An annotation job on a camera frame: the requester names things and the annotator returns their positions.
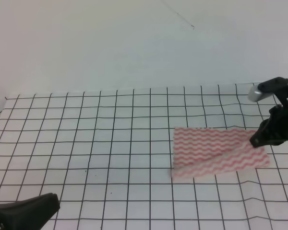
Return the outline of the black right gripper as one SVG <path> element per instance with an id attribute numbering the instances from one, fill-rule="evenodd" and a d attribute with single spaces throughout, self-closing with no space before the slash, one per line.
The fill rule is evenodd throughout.
<path id="1" fill-rule="evenodd" d="M 269 110 L 270 117 L 261 122 L 250 138 L 253 147 L 278 146 L 288 141 L 288 81 L 265 81 L 259 90 L 272 93 L 280 101 Z"/>

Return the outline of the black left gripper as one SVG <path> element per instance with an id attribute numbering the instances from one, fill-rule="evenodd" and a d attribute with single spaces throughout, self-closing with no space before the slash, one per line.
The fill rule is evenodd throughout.
<path id="1" fill-rule="evenodd" d="M 0 204 L 0 230 L 40 230 L 59 209 L 54 193 Z"/>

